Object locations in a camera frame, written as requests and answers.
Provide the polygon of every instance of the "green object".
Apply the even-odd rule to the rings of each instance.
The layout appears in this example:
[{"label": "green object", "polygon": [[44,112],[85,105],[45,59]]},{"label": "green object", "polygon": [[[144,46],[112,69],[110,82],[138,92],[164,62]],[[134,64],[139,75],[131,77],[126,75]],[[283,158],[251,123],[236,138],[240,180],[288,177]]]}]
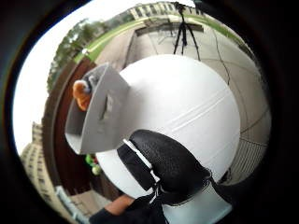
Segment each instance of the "green object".
[{"label": "green object", "polygon": [[85,157],[85,161],[86,161],[86,163],[89,164],[91,167],[94,167],[93,158],[92,158],[91,155],[89,155],[89,154],[86,155],[86,157]]},{"label": "green object", "polygon": [[100,175],[102,169],[99,165],[95,165],[93,168],[92,168],[92,172],[94,175]]}]

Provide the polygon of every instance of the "sleeve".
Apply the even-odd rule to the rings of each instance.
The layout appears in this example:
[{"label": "sleeve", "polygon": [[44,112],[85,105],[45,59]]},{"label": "sleeve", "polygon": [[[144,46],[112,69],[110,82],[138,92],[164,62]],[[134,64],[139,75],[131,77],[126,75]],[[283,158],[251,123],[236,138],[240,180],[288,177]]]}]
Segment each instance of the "sleeve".
[{"label": "sleeve", "polygon": [[91,224],[105,224],[111,221],[111,219],[115,218],[114,215],[109,213],[105,208],[100,210],[99,212],[93,214],[89,221]]},{"label": "sleeve", "polygon": [[167,223],[161,206],[145,207],[125,211],[120,216],[110,214],[105,208],[89,219],[91,224],[165,224]]}]

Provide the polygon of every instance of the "black border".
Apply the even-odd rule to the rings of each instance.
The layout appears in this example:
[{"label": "black border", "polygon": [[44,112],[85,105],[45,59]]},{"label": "black border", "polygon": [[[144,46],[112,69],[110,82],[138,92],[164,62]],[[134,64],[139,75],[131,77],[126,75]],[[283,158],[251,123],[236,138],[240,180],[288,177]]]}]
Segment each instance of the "black border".
[{"label": "black border", "polygon": [[[18,72],[26,53],[45,30],[85,2],[1,2],[0,185],[1,202],[5,207],[1,214],[12,223],[64,223],[39,198],[23,171],[14,151],[10,112]],[[258,181],[242,205],[221,223],[291,222],[296,218],[298,207],[295,200],[299,149],[296,7],[275,0],[207,2],[248,41],[262,64],[272,99],[272,136]]]}]

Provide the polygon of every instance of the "tripod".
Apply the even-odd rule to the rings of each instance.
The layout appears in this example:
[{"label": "tripod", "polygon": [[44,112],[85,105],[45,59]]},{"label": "tripod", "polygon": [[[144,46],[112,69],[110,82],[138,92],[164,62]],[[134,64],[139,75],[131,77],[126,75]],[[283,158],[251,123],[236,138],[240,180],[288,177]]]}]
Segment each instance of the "tripod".
[{"label": "tripod", "polygon": [[178,9],[178,13],[179,13],[179,15],[182,18],[182,22],[181,22],[181,24],[178,27],[178,37],[177,37],[177,41],[176,41],[176,45],[175,45],[174,54],[176,54],[176,52],[177,52],[178,41],[179,41],[179,37],[180,37],[181,32],[183,33],[182,46],[181,46],[181,54],[184,54],[184,48],[187,46],[187,34],[186,34],[186,31],[187,31],[186,27],[187,27],[188,30],[189,30],[189,32],[190,32],[190,34],[191,34],[191,36],[192,36],[192,39],[193,39],[193,42],[194,42],[194,45],[195,45],[195,48],[196,48],[198,61],[200,61],[198,46],[197,46],[197,43],[196,43],[196,40],[195,40],[193,31],[192,31],[192,28],[190,27],[190,25],[188,23],[185,22],[185,18],[184,18],[184,15],[183,15],[184,6],[181,5],[181,4],[177,4],[176,8]]}]

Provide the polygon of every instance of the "cable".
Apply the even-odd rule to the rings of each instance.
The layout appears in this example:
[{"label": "cable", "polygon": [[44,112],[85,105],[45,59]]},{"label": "cable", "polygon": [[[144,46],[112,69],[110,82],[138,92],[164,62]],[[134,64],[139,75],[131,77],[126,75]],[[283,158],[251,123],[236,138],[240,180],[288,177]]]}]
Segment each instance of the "cable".
[{"label": "cable", "polygon": [[225,65],[225,62],[223,61],[223,59],[222,59],[222,57],[221,57],[221,53],[220,53],[220,51],[219,51],[219,42],[218,42],[217,35],[216,35],[216,33],[215,33],[215,30],[212,28],[212,26],[210,25],[209,21],[207,20],[206,16],[204,15],[203,17],[205,18],[206,24],[208,24],[208,26],[210,27],[210,29],[211,29],[212,32],[213,32],[213,35],[215,36],[215,40],[216,40],[216,49],[217,49],[219,58],[220,58],[220,60],[221,60],[221,63],[222,63],[222,65],[223,65],[224,68],[225,68],[226,75],[227,75],[227,77],[228,77],[227,85],[229,86],[229,85],[230,85],[230,81],[231,81],[231,76],[230,76],[230,73],[229,73],[228,68],[227,68],[226,65]]}]

